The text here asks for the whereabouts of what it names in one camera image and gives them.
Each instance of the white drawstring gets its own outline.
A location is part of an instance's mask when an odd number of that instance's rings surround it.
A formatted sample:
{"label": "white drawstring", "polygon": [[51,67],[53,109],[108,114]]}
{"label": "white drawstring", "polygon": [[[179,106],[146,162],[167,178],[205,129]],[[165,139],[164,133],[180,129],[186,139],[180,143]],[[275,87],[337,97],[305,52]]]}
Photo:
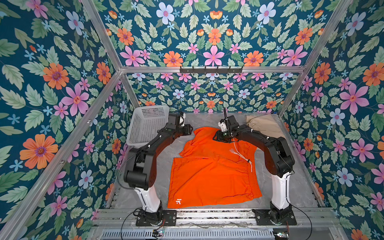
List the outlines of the white drawstring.
{"label": "white drawstring", "polygon": [[235,142],[234,142],[233,144],[235,145],[236,152],[235,152],[233,149],[231,149],[230,152],[233,153],[233,154],[239,155],[241,158],[243,158],[244,160],[246,160],[247,162],[249,162],[249,164],[251,164],[251,172],[252,172],[252,168],[253,168],[253,166],[252,166],[252,162],[251,162],[249,159],[246,159],[243,155],[241,155],[241,153],[239,153],[239,151],[238,151],[237,148],[236,148],[236,144],[235,144]]}

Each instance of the aluminum frame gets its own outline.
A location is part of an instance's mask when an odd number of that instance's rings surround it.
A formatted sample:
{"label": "aluminum frame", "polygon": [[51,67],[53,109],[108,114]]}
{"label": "aluminum frame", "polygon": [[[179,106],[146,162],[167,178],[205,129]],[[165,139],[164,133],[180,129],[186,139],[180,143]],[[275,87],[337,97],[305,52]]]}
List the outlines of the aluminum frame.
{"label": "aluminum frame", "polygon": [[343,18],[344,14],[346,13],[348,7],[350,4],[352,4],[353,0],[340,0],[338,5],[335,8],[335,11],[332,13],[331,17],[329,18],[327,25],[324,27],[324,31],[322,35],[320,36],[318,42],[316,43],[315,47],[312,49],[311,54],[309,55],[307,61],[304,65],[304,72],[298,76],[296,79],[296,82],[292,86],[290,92],[288,93],[287,97],[284,99],[284,103],[282,107],[280,108],[278,114],[280,117],[283,117],[286,109],[288,108],[289,104],[291,104],[294,96],[296,95],[297,91],[300,89],[304,79],[308,76],[311,68],[315,64],[317,58],[319,57],[321,51],[327,44],[329,38],[331,37],[332,33],[336,29],[336,27],[339,25],[341,19]]}

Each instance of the laundry basket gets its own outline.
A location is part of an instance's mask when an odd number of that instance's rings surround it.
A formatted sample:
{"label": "laundry basket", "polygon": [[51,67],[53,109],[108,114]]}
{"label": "laundry basket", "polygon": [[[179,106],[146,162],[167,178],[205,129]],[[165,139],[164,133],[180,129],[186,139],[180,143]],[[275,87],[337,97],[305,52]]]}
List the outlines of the laundry basket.
{"label": "laundry basket", "polygon": [[142,147],[168,122],[169,107],[164,105],[135,108],[129,125],[127,144]]}

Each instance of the orange flower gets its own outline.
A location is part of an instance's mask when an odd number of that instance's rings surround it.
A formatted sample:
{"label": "orange flower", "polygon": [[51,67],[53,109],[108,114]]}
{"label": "orange flower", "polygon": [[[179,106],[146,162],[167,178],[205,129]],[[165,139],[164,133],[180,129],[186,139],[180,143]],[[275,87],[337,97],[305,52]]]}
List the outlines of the orange flower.
{"label": "orange flower", "polygon": [[306,138],[304,140],[304,147],[305,147],[305,150],[311,151],[313,149],[312,139]]}
{"label": "orange flower", "polygon": [[77,228],[80,228],[80,227],[83,225],[83,222],[84,222],[84,219],[83,219],[83,218],[80,219],[80,220],[77,222],[76,227],[77,227]]}
{"label": "orange flower", "polygon": [[248,53],[247,57],[244,59],[244,66],[246,67],[255,67],[260,66],[260,63],[264,61],[264,58],[262,58],[264,55],[262,53],[259,53],[259,51],[254,51],[252,53]]}
{"label": "orange flower", "polygon": [[111,184],[109,185],[109,188],[107,189],[107,195],[105,195],[105,201],[108,201],[108,199],[109,199],[109,195],[111,194],[112,189],[113,189],[114,186],[115,186],[115,185],[114,185],[113,183],[111,183]]}
{"label": "orange flower", "polygon": [[223,12],[222,11],[212,11],[209,13],[209,15],[211,16],[212,19],[220,19],[222,16],[223,16]]}
{"label": "orange flower", "polygon": [[145,106],[155,106],[156,104],[154,103],[154,102],[152,102],[152,101],[147,101],[146,103],[145,103]]}
{"label": "orange flower", "polygon": [[197,31],[197,35],[203,36],[204,35],[204,30],[200,29],[199,31]]}
{"label": "orange flower", "polygon": [[113,144],[112,144],[112,152],[114,154],[119,153],[120,147],[121,147],[121,141],[120,141],[120,139],[116,138],[115,141],[113,141]]}
{"label": "orange flower", "polygon": [[266,104],[266,107],[269,109],[272,109],[272,108],[276,107],[276,105],[277,105],[277,102],[272,100]]}
{"label": "orange flower", "polygon": [[130,31],[127,31],[125,28],[118,29],[117,33],[120,42],[124,43],[125,45],[132,45],[135,39],[132,36],[132,33]]}
{"label": "orange flower", "polygon": [[285,128],[287,129],[287,131],[289,132],[289,124],[284,122],[284,125],[285,125]]}
{"label": "orange flower", "polygon": [[51,136],[48,136],[45,139],[44,134],[36,134],[35,140],[28,138],[24,143],[24,149],[20,151],[20,159],[27,160],[24,165],[32,169],[37,164],[37,169],[42,169],[47,166],[47,161],[51,162],[52,158],[55,156],[53,153],[58,151],[57,144],[53,144],[55,139]]}
{"label": "orange flower", "polygon": [[295,38],[297,45],[303,45],[304,43],[308,42],[310,40],[310,37],[312,37],[313,32],[312,28],[304,28],[302,31],[300,31],[297,34],[297,37]]}
{"label": "orange flower", "polygon": [[99,75],[100,82],[107,84],[111,78],[111,73],[109,72],[109,67],[105,65],[104,62],[98,63],[96,68],[96,73]]}
{"label": "orange flower", "polygon": [[212,31],[208,34],[209,42],[212,43],[212,45],[216,45],[220,42],[221,33],[217,28],[212,29]]}
{"label": "orange flower", "polygon": [[323,194],[323,193],[324,193],[324,190],[323,190],[323,188],[320,187],[319,184],[318,184],[317,182],[314,183],[314,185],[316,186],[317,191],[319,192],[321,199],[324,200],[324,194]]}
{"label": "orange flower", "polygon": [[207,103],[207,107],[210,108],[210,109],[214,108],[215,107],[215,102],[214,101],[209,101]]}
{"label": "orange flower", "polygon": [[363,235],[359,229],[352,229],[351,237],[353,240],[368,240],[367,235]]}
{"label": "orange flower", "polygon": [[60,90],[67,86],[67,83],[70,81],[67,77],[67,70],[64,70],[60,64],[50,63],[49,68],[45,67],[43,72],[45,73],[43,75],[44,81],[48,82],[48,86],[51,88],[56,87],[57,90]]}
{"label": "orange flower", "polygon": [[169,53],[166,53],[164,57],[164,63],[167,64],[167,67],[181,67],[183,59],[181,58],[179,53],[169,51]]}
{"label": "orange flower", "polygon": [[314,18],[318,19],[319,17],[321,17],[323,15],[323,10],[319,10],[317,11],[315,14],[314,14]]}
{"label": "orange flower", "polygon": [[369,69],[366,69],[364,72],[365,77],[362,78],[363,82],[366,82],[367,86],[377,86],[380,84],[380,81],[384,81],[384,63],[376,63],[369,66]]}
{"label": "orange flower", "polygon": [[233,30],[228,28],[227,31],[225,32],[225,34],[227,36],[232,36],[233,35]]}
{"label": "orange flower", "polygon": [[323,84],[328,81],[329,74],[331,74],[331,69],[329,68],[331,65],[329,63],[322,63],[317,67],[316,72],[314,74],[315,82],[318,84]]}

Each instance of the orange fabric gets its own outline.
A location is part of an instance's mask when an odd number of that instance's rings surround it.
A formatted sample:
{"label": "orange fabric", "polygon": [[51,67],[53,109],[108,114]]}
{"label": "orange fabric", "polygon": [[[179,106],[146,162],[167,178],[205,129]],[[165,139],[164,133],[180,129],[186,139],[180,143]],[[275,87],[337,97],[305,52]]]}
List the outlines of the orange fabric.
{"label": "orange fabric", "polygon": [[168,208],[236,204],[262,196],[255,171],[257,147],[244,141],[235,143],[239,153],[252,162],[251,166],[230,152],[235,150],[233,143],[212,140],[217,130],[195,130],[195,138],[180,153],[182,157],[174,158]]}

